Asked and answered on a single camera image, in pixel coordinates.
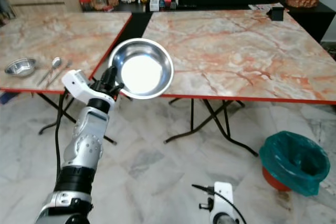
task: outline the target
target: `marble floor tile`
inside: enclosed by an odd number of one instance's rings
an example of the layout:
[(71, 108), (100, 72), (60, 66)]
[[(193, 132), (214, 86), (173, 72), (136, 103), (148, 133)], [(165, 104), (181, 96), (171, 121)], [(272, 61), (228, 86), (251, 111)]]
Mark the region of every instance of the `marble floor tile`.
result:
[[(282, 130), (305, 135), (325, 149), (331, 163), (321, 183), (322, 198), (279, 193), (261, 173), (259, 158), (226, 140), (211, 121), (197, 133), (163, 144), (190, 130), (190, 99), (168, 105), (171, 99), (129, 101), (120, 97), (109, 113), (104, 155), (93, 182), (95, 205), (91, 223), (208, 223), (198, 209), (206, 195), (191, 184), (233, 185), (234, 201), (247, 223), (335, 223), (335, 212), (325, 206), (336, 197), (336, 113), (327, 105), (236, 102), (228, 107), (232, 138), (259, 151), (265, 139)], [(216, 108), (221, 101), (211, 101)], [(69, 110), (77, 115), (84, 104)], [(195, 126), (209, 116), (195, 100)], [(40, 97), (16, 99), (0, 106), (0, 223), (32, 223), (56, 176), (54, 130), (37, 132), (56, 118), (56, 110)], [(218, 116), (225, 128), (224, 114)], [(62, 118), (61, 153), (69, 143), (73, 123)]]

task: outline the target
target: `metal spoon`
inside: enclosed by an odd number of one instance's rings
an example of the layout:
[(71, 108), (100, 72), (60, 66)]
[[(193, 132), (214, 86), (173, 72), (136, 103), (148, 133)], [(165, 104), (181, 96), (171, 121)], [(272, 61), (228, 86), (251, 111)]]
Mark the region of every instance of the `metal spoon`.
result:
[(46, 85), (46, 88), (49, 87), (50, 84), (52, 84), (56, 79), (57, 77), (59, 77), (59, 75), (64, 71), (66, 70), (67, 68), (70, 68), (70, 66), (72, 65), (72, 60), (68, 60), (68, 63), (66, 64), (65, 67), (63, 67), (58, 73), (57, 75)]
[(48, 70), (48, 72), (46, 72), (46, 74), (42, 77), (42, 79), (37, 83), (37, 85), (40, 85), (44, 79), (47, 78), (47, 76), (55, 69), (57, 69), (59, 66), (61, 66), (62, 64), (62, 59), (59, 57), (56, 57), (55, 59), (53, 59), (53, 61), (51, 62), (51, 68)]

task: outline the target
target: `red bucket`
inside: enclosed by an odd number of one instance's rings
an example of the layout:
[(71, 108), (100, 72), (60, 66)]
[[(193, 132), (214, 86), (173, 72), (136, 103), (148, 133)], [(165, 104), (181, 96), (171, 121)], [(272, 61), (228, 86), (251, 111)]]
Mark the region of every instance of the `red bucket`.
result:
[(266, 168), (262, 167), (263, 176), (265, 180), (275, 189), (279, 191), (291, 191), (291, 189), (285, 186), (283, 183), (275, 179), (267, 170)]

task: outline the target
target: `small metal bowl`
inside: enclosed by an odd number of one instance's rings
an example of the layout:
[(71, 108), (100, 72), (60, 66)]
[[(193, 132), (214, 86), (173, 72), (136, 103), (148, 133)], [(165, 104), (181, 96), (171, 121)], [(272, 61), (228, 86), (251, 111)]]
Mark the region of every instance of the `small metal bowl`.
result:
[(116, 84), (135, 99), (151, 99), (160, 96), (173, 80), (174, 67), (168, 52), (149, 39), (129, 39), (119, 44), (111, 53), (109, 67), (118, 70)]
[(22, 58), (11, 62), (5, 69), (5, 73), (12, 76), (25, 77), (35, 71), (36, 60)]

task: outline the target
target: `black cable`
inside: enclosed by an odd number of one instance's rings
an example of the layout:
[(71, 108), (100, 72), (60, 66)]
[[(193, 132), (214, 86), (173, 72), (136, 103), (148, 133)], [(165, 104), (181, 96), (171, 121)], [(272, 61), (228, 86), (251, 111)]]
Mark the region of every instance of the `black cable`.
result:
[(228, 199), (226, 199), (223, 195), (219, 194), (218, 192), (214, 191), (214, 194), (219, 196), (220, 198), (222, 198), (223, 200), (225, 200), (227, 203), (229, 203), (230, 206), (233, 207), (233, 209), (236, 210), (236, 212), (239, 214), (239, 216), (241, 217), (241, 219), (243, 220), (244, 224), (247, 224), (243, 215), (240, 213), (240, 211), (238, 210), (238, 208), (236, 208), (235, 205), (233, 205)]
[(63, 111), (62, 111), (63, 101), (64, 101), (64, 97), (66, 93), (67, 91), (65, 91), (64, 94), (61, 94), (59, 96), (59, 101), (58, 101), (57, 120), (56, 120), (56, 129), (55, 129), (55, 148), (56, 148), (56, 165), (57, 165), (56, 180), (58, 178), (58, 175), (61, 169), (61, 158), (60, 158), (59, 143), (58, 143), (58, 130), (59, 130), (60, 122), (61, 122), (61, 117), (63, 115)]

